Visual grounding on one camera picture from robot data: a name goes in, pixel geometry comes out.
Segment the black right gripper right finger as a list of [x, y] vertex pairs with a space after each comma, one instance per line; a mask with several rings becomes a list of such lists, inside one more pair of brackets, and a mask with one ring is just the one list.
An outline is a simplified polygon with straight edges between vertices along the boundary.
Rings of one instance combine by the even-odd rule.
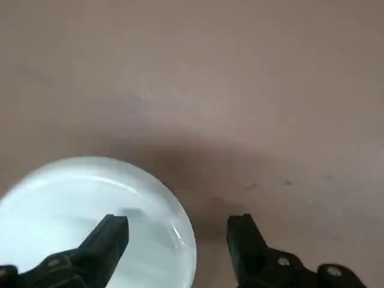
[[226, 241], [238, 287], [365, 287], [343, 265], [324, 263], [314, 272], [296, 255], [269, 247], [250, 214], [228, 218]]

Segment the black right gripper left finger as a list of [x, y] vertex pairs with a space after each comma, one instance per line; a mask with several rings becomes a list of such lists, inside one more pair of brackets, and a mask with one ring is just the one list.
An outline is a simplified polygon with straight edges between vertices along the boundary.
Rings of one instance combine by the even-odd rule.
[[127, 217], [107, 214], [75, 249], [51, 254], [24, 273], [2, 265], [1, 287], [104, 288], [128, 243]]

